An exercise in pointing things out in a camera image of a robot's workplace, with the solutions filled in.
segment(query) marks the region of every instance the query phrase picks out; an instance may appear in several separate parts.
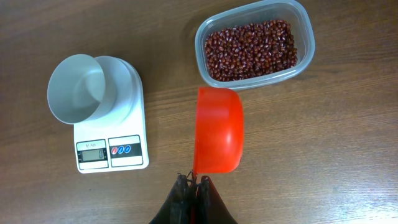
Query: scale button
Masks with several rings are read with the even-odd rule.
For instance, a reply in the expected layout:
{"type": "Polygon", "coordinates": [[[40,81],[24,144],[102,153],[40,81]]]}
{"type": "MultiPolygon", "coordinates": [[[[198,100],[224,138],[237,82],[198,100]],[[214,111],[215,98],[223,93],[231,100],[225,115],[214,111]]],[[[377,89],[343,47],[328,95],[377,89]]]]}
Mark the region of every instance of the scale button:
{"type": "Polygon", "coordinates": [[[126,148],[124,148],[125,153],[129,153],[130,151],[131,151],[131,146],[126,146],[126,148]]]}
{"type": "Polygon", "coordinates": [[[119,146],[118,153],[119,153],[119,154],[122,154],[122,153],[123,153],[123,150],[124,150],[124,147],[123,147],[123,146],[119,146]]]}
{"type": "Polygon", "coordinates": [[[115,155],[118,152],[118,148],[117,147],[113,147],[112,148],[112,155],[115,155]]]}

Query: red button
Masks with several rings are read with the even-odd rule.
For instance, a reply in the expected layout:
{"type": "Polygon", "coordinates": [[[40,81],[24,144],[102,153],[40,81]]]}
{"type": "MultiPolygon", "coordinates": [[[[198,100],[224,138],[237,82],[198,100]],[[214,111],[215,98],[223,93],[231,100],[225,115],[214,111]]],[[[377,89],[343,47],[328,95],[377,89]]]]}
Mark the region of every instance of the red button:
{"type": "Polygon", "coordinates": [[[115,155],[116,153],[118,153],[118,148],[117,147],[113,147],[112,148],[112,155],[115,155]]]}

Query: container of beans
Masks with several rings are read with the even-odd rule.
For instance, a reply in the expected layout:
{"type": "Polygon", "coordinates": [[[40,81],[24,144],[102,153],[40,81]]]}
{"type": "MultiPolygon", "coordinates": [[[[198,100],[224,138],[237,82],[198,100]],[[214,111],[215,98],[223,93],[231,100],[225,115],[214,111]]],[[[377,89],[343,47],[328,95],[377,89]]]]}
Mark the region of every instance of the container of beans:
{"type": "Polygon", "coordinates": [[[202,78],[243,90],[298,75],[311,62],[315,39],[307,12],[294,0],[265,0],[208,18],[195,37],[202,78]]]}

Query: white cup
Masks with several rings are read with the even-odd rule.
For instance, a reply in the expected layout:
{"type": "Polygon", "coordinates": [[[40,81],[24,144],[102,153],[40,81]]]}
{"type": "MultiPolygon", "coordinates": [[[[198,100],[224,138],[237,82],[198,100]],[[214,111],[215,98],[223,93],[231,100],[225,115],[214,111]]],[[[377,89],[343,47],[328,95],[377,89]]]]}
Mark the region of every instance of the white cup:
{"type": "Polygon", "coordinates": [[[109,74],[89,55],[72,55],[54,70],[47,88],[52,114],[66,124],[98,119],[106,115],[116,99],[109,74]]]}

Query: white container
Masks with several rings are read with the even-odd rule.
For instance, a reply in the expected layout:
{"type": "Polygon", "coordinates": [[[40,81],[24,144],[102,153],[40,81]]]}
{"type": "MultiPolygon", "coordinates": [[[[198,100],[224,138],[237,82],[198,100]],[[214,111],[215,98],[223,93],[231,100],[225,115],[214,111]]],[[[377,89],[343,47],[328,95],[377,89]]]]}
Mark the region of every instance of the white container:
{"type": "Polygon", "coordinates": [[[315,39],[308,14],[294,0],[265,0],[222,12],[208,18],[199,27],[195,37],[195,51],[199,72],[207,84],[213,87],[243,90],[281,82],[302,72],[311,62],[315,52],[315,39]],[[293,68],[245,80],[219,82],[210,77],[206,67],[205,41],[212,32],[234,26],[283,19],[291,25],[297,48],[297,64],[293,68]]]}
{"type": "Polygon", "coordinates": [[[116,99],[109,74],[89,55],[73,55],[54,70],[47,88],[52,114],[66,124],[98,119],[106,115],[116,99]]]}

